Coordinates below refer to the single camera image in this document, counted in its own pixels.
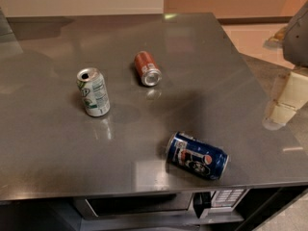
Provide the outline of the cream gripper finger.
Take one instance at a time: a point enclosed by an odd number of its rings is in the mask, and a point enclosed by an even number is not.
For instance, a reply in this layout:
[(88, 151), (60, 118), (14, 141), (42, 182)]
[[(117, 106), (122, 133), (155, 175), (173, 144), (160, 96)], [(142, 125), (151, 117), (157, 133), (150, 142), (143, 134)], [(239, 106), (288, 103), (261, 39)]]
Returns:
[(263, 125), (269, 130), (285, 126), (308, 102), (308, 68), (279, 74), (271, 89)]

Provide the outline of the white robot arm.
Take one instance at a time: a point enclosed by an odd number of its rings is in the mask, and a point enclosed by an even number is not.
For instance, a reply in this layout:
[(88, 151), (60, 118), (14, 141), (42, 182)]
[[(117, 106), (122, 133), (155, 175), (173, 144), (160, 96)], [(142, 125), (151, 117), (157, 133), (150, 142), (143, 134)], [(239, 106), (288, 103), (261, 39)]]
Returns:
[(295, 66), (273, 83), (263, 125), (269, 130), (285, 126), (308, 102), (308, 1), (291, 18), (282, 39), (283, 57)]

